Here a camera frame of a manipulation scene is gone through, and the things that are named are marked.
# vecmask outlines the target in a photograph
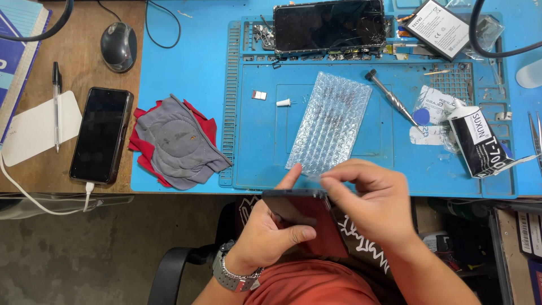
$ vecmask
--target bubble wrap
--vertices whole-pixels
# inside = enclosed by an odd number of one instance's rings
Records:
[[[350,158],[372,88],[319,72],[286,169],[319,175]]]

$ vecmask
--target black mouse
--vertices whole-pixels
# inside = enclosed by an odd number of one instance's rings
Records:
[[[136,34],[127,23],[115,22],[102,34],[100,49],[107,66],[124,73],[133,67],[137,58]]]

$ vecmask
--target black cable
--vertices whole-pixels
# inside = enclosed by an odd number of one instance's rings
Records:
[[[14,40],[14,41],[26,41],[26,42],[47,39],[55,35],[56,33],[58,33],[58,31],[60,31],[60,29],[66,24],[66,22],[68,22],[68,19],[70,15],[72,14],[72,10],[73,10],[73,0],[66,0],[66,6],[64,7],[64,12],[62,13],[58,21],[56,21],[56,23],[45,33],[32,36],[32,37],[13,37],[13,36],[7,36],[7,35],[0,35],[0,38],[7,39],[7,40]]]
[[[164,10],[166,10],[168,13],[171,14],[171,16],[173,16],[173,18],[175,18],[175,20],[177,21],[177,24],[179,25],[179,35],[177,36],[177,40],[175,41],[175,43],[172,45],[172,46],[169,46],[169,47],[166,47],[166,46],[162,46],[160,43],[156,42],[152,36],[151,36],[151,33],[149,33],[149,27],[147,25],[147,11],[149,9],[149,2],[156,5],[157,7],[159,8],[162,8]],[[158,5],[154,2],[152,2],[151,0],[147,0],[147,2],[145,2],[145,29],[147,29],[147,34],[149,35],[149,38],[152,40],[152,42],[154,42],[154,44],[156,44],[158,47],[161,47],[161,48],[164,48],[164,49],[171,49],[173,48],[174,46],[177,45],[177,42],[179,42],[179,39],[180,39],[180,22],[179,22],[179,19],[177,19],[177,16],[175,16],[175,14],[173,14],[170,10],[168,10],[167,8],[161,6],[161,5]]]
[[[485,0],[477,0],[474,3],[473,12],[470,17],[470,23],[469,23],[469,41],[470,41],[470,45],[473,47],[476,53],[487,58],[503,58],[503,57],[518,55],[518,54],[525,53],[527,51],[542,47],[542,41],[539,41],[527,47],[519,48],[514,51],[502,52],[502,53],[493,53],[493,52],[488,52],[482,49],[482,47],[480,47],[480,44],[478,43],[478,38],[476,37],[476,27],[478,26],[478,17],[480,16],[480,12],[482,10],[482,5],[484,1]]]
[[[108,9],[108,8],[105,7],[103,4],[101,4],[100,0],[96,0],[96,1],[98,1],[98,4],[99,4],[103,9],[105,9],[106,11],[110,12],[111,14],[113,14],[113,15],[119,20],[119,22],[122,22],[122,20],[120,19],[119,15],[115,14],[114,11]]]

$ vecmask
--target black phone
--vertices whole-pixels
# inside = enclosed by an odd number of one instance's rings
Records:
[[[382,0],[340,0],[273,8],[275,53],[346,51],[386,44]]]
[[[317,189],[272,189],[262,192],[262,199],[273,212],[278,228],[308,225],[316,238],[299,244],[309,254],[348,257],[348,248],[337,227],[337,220],[324,191]]]
[[[92,87],[88,91],[70,178],[99,184],[115,181],[132,101],[127,90]]]

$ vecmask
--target orange shirt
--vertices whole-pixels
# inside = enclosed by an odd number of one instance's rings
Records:
[[[367,282],[347,267],[308,259],[266,268],[245,305],[380,305]]]

